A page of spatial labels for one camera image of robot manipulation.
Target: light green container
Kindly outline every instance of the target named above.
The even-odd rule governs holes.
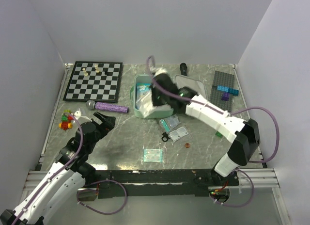
[[[152,79],[147,74],[137,75],[134,79],[134,86],[130,89],[130,99],[134,107],[134,114],[136,117],[143,118],[141,112],[136,108],[137,83],[152,83]],[[165,118],[171,115],[173,115],[173,109],[170,109],[168,111],[155,111],[146,118]]]

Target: purple microphone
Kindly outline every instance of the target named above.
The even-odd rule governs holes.
[[[104,111],[111,111],[111,112],[118,112],[118,113],[127,113],[128,107],[122,105],[113,105],[103,102],[94,102],[93,100],[89,100],[86,102],[86,107],[90,110],[104,110]]]

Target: microphone head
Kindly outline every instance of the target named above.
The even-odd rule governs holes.
[[[95,103],[93,100],[89,100],[86,102],[86,107],[90,110],[93,110],[95,108]]]

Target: green toy block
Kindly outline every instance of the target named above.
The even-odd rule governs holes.
[[[220,132],[218,132],[218,131],[215,133],[215,135],[217,135],[220,138],[223,137],[223,135]]]
[[[68,118],[65,115],[62,116],[62,122],[68,122]]]

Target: marble tabletop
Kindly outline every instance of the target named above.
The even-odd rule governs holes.
[[[166,68],[172,78],[176,74],[180,74],[178,64],[157,66]],[[234,74],[231,65],[189,64],[187,67],[188,76],[201,80],[207,88],[207,93],[211,92],[214,72],[216,70]],[[60,149],[66,145],[67,141],[74,136],[77,130],[76,125],[66,131],[58,127],[63,111],[71,110],[75,112],[81,108],[85,111],[86,116],[94,118],[94,111],[88,110],[85,102],[67,102],[62,100],[72,68],[73,66],[66,70],[66,79],[61,92],[61,100],[58,103],[46,145],[45,157],[41,168],[43,171],[51,167]],[[188,129],[190,134],[188,139],[186,139],[190,143],[190,148],[185,148],[184,142],[182,141],[175,142],[174,144],[171,141],[162,142],[162,131],[155,119],[141,119],[134,116],[129,91],[133,86],[134,77],[137,74],[144,73],[144,64],[124,64],[117,104],[128,106],[129,113],[101,111],[105,115],[115,116],[116,125],[104,139],[96,144],[87,162],[97,170],[212,168],[230,147],[230,143],[225,138],[216,136],[212,128],[195,118],[181,114],[178,115],[179,120]],[[234,88],[239,89],[236,80]],[[234,96],[232,100],[232,111],[242,108],[245,108],[242,95]],[[248,115],[245,112],[237,116],[248,120]],[[144,149],[162,149],[162,162],[144,162]],[[259,153],[256,151],[252,160],[259,159]],[[246,168],[262,168],[262,165],[249,163]]]

